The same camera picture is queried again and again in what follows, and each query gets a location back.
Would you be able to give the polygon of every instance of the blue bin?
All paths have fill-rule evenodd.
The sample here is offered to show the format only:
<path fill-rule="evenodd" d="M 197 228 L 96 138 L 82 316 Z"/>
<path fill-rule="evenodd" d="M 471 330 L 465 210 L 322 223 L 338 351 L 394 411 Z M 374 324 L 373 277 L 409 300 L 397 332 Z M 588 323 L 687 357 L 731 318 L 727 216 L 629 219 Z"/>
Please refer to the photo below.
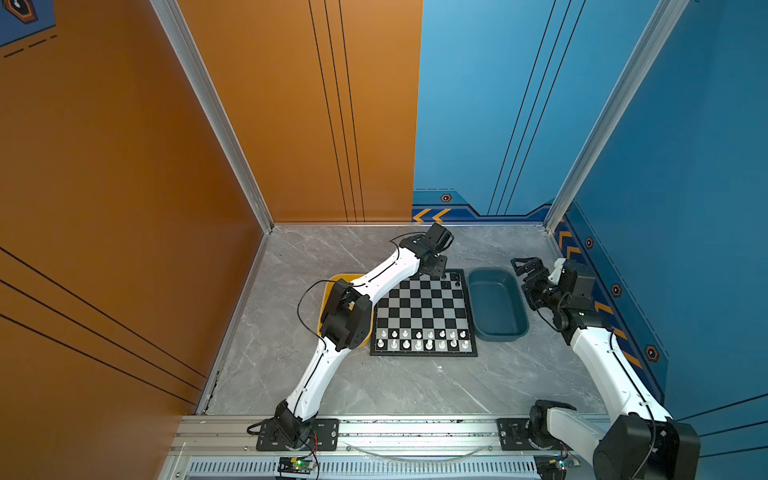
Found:
<path fill-rule="evenodd" d="M 528 333 L 520 287 L 507 270 L 478 268 L 467 278 L 475 335 L 486 342 L 512 342 Z"/>

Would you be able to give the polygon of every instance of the black mounting plate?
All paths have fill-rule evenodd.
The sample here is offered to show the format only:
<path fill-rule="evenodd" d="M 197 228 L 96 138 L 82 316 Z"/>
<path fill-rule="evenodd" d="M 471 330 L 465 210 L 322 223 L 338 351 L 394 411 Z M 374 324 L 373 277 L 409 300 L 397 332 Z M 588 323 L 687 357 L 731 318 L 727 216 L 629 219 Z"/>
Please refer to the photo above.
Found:
<path fill-rule="evenodd" d="M 502 451 L 520 450 L 549 450 L 554 447 L 538 447 L 528 437 L 528 419 L 496 419 L 498 427 L 498 440 L 502 444 Z"/>
<path fill-rule="evenodd" d="M 317 451 L 332 452 L 336 450 L 336 444 L 339 438 L 339 420 L 338 419 L 314 419 L 310 429 L 310 439 L 306 442 L 313 446 L 313 433 L 317 434 Z M 289 447 L 291 442 L 277 428 L 277 420 L 269 419 L 261 425 L 259 430 L 259 441 L 256 443 L 256 450 L 259 452 L 289 452 L 293 449 Z"/>

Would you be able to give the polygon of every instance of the metal corner post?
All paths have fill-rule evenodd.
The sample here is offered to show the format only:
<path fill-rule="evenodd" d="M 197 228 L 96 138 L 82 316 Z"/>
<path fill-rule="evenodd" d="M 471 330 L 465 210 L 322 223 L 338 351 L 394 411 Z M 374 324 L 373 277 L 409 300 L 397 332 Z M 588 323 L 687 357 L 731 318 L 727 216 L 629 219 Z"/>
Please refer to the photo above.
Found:
<path fill-rule="evenodd" d="M 274 222 L 176 0 L 150 0 L 264 234 Z"/>
<path fill-rule="evenodd" d="M 664 42 L 667 41 L 689 1 L 659 1 L 611 95 L 605 102 L 600 117 L 592 127 L 587 141 L 584 142 L 581 152 L 576 157 L 571 171 L 568 172 L 557 197 L 552 203 L 552 208 L 544 220 L 544 227 L 549 233 L 554 233 L 554 229 L 568 206 L 576 198 L 576 193 L 581 188 L 581 184 L 584 183 L 584 179 L 589 175 L 589 170 L 603 151 L 608 138 L 613 134 L 621 116 L 627 110 L 632 97 L 645 79 L 651 65 L 654 64 L 659 51 L 661 51 Z"/>

